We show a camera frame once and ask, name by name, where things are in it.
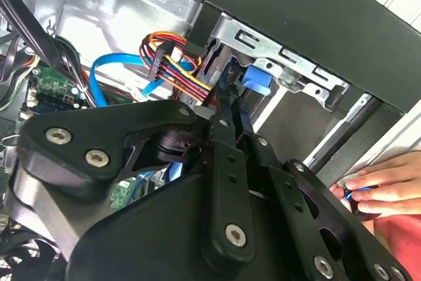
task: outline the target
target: black bracket arm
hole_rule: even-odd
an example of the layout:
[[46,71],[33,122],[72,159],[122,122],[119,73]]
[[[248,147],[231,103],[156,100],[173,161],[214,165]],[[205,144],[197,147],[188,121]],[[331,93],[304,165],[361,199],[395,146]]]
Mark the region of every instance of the black bracket arm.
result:
[[156,138],[189,130],[195,121],[189,108],[172,100],[39,115],[21,129],[18,158],[31,176],[78,199],[97,200],[119,174],[123,179],[166,166]]

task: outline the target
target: black cable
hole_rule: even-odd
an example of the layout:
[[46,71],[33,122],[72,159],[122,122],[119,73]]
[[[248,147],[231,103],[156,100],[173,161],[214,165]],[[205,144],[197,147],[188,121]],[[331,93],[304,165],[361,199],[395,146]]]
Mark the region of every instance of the black cable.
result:
[[97,104],[93,98],[89,83],[82,73],[82,64],[80,63],[79,54],[77,53],[76,49],[69,41],[62,37],[57,37],[55,42],[56,46],[59,48],[64,65],[66,65],[70,75],[73,77],[73,80],[76,81],[76,85],[79,87],[79,89],[82,89],[82,92],[85,94],[86,101],[88,102],[89,106],[96,107]]
[[16,59],[16,53],[18,51],[19,36],[16,34],[13,38],[9,48],[7,49],[5,64],[3,65],[3,71],[0,76],[0,83],[9,79],[12,73],[14,60]]
[[22,0],[0,0],[0,12],[42,61],[51,68],[62,68],[59,52],[52,39]]
[[2,46],[3,44],[6,44],[7,42],[10,42],[11,40],[13,40],[13,38],[16,36],[16,33],[11,32],[9,34],[6,34],[5,36],[2,36],[0,38],[0,46]]
[[6,94],[4,96],[2,96],[2,98],[0,99],[0,107],[5,105],[7,103],[7,101],[9,101],[9,99],[13,95],[13,92],[16,89],[17,80],[18,80],[19,76],[27,71],[28,67],[23,67],[22,65],[28,61],[28,58],[31,58],[31,57],[29,57],[27,54],[25,54],[25,52],[23,52],[23,50],[21,50],[17,53],[15,63],[13,65],[12,75],[11,75],[11,78],[9,78],[11,82],[10,82],[8,88],[7,88]]
[[9,88],[7,89],[7,91],[6,91],[6,94],[0,99],[0,108],[2,106],[4,106],[10,100],[10,98],[13,95],[13,92],[16,89],[16,85],[17,85],[17,81],[18,81],[19,76],[21,74],[23,74],[27,69],[28,69],[27,67],[24,67],[24,68],[21,68],[21,69],[15,71],[13,73],[12,79],[11,79],[11,84],[10,84]]

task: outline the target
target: finger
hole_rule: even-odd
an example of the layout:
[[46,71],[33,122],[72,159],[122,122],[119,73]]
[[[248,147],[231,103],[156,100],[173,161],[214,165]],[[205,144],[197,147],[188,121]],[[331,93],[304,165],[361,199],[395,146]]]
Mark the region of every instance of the finger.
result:
[[338,188],[339,188],[339,186],[337,184],[332,184],[332,186],[329,188],[329,190],[333,193]]
[[396,202],[363,201],[358,203],[358,210],[382,215],[421,214],[421,198]]
[[346,208],[347,208],[347,210],[348,210],[349,212],[351,212],[351,204],[349,203],[349,201],[348,201],[348,200],[341,199],[341,203],[343,204],[343,206],[344,206],[344,207],[346,207]]
[[421,159],[421,152],[413,151],[411,153],[407,153],[407,154],[398,156],[396,158],[392,158],[388,161],[384,161],[380,164],[367,166],[363,168],[362,170],[360,170],[359,174],[362,176],[363,174],[371,174],[372,172],[379,171],[379,170],[402,167],[402,166],[405,166],[407,163],[411,163],[413,161],[417,161],[420,159]]
[[355,201],[400,201],[421,197],[421,180],[419,178],[408,182],[398,182],[376,189],[353,191]]
[[379,186],[412,180],[417,177],[418,171],[413,166],[403,166],[381,171],[375,171],[366,176],[356,177],[347,182],[349,190],[357,190],[365,187]]
[[332,192],[334,194],[334,196],[336,196],[338,199],[342,199],[343,196],[345,195],[345,192],[343,191],[342,188],[338,187],[336,188],[335,191]]

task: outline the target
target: connector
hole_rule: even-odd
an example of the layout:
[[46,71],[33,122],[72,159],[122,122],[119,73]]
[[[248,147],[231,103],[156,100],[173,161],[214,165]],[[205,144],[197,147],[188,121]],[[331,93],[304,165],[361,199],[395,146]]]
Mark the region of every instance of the connector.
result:
[[153,59],[151,70],[149,72],[149,79],[151,81],[157,79],[157,74],[159,68],[161,67],[164,56],[171,55],[174,47],[174,43],[170,41],[163,41],[163,43],[157,47],[157,52],[155,53],[155,58]]

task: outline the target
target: black wire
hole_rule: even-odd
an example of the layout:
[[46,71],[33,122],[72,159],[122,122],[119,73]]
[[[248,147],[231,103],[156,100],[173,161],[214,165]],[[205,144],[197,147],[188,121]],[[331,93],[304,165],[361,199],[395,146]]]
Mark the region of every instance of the black wire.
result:
[[5,64],[3,65],[3,72],[1,73],[0,83],[9,79],[12,73],[14,60],[16,59],[16,53],[18,51],[19,36],[16,34],[13,38],[9,48],[7,49]]
[[12,79],[11,79],[11,84],[9,85],[9,88],[7,88],[6,94],[0,99],[0,107],[2,107],[3,105],[6,105],[6,103],[10,100],[10,98],[13,95],[13,92],[16,89],[16,85],[17,85],[17,81],[18,78],[21,74],[23,74],[24,72],[26,72],[28,69],[28,67],[25,68],[21,68],[19,70],[16,70],[13,75],[12,75]]
[[1,14],[13,30],[53,69],[61,69],[62,61],[50,36],[44,31],[22,0],[0,0]]
[[86,101],[90,107],[96,107],[97,104],[93,98],[93,94],[89,83],[85,80],[83,76],[83,69],[80,63],[79,54],[77,54],[76,49],[73,45],[62,37],[57,37],[55,39],[56,46],[59,48],[59,53],[61,54],[61,59],[64,65],[67,67],[70,75],[73,80],[79,86],[80,89],[87,88],[83,91],[86,96]]
[[11,32],[9,34],[6,34],[5,36],[2,36],[0,38],[0,46],[2,46],[3,44],[6,44],[7,42],[10,42],[11,40],[13,40],[13,38],[16,36],[16,33]]
[[[159,36],[157,36],[157,37],[155,37],[155,38],[157,38],[157,39],[161,39],[161,40],[163,40],[163,41],[170,41],[170,42],[172,42],[172,43],[174,43],[176,46],[178,46],[181,50],[183,49],[183,46],[181,45],[181,44],[179,44],[177,41],[174,41],[174,40],[172,40],[172,39],[164,39],[164,38],[161,38],[161,37],[159,37]],[[146,47],[147,47],[147,45],[149,45],[149,35],[148,36],[146,36],[144,39],[143,39],[143,41],[142,41],[142,43],[141,43],[141,47],[140,47],[140,49],[141,49],[141,52],[142,52],[142,54],[143,54],[143,56],[145,56],[145,57],[147,57],[148,58],[148,54],[147,54],[147,52],[146,52]],[[152,57],[153,57],[153,59],[155,59],[155,52],[154,51],[152,51],[151,52],[151,54],[152,54]],[[163,59],[162,60],[162,63],[165,65],[165,66],[167,66],[168,68],[171,68],[174,72],[177,72],[178,74],[180,74],[180,76],[184,76],[183,74],[181,74],[180,73],[180,71],[179,70],[176,70],[176,69],[174,69],[173,68],[173,66],[172,66],[172,64],[171,64],[171,62],[170,61],[168,61],[167,59]],[[161,68],[161,71],[163,72],[163,73],[166,73],[166,74],[168,74],[169,76],[171,76],[171,77],[173,77],[173,75],[171,75],[170,73],[168,73],[167,71],[165,71],[165,69],[164,68]],[[193,80],[190,80],[189,78],[186,78],[186,77],[184,77],[189,83],[191,83],[192,85],[194,85],[195,86],[195,88],[198,88],[199,90],[201,90],[201,91],[203,91],[204,93],[208,93],[209,91],[207,91],[207,90],[205,90],[202,86],[200,86],[199,84],[197,84],[196,82],[194,82]]]

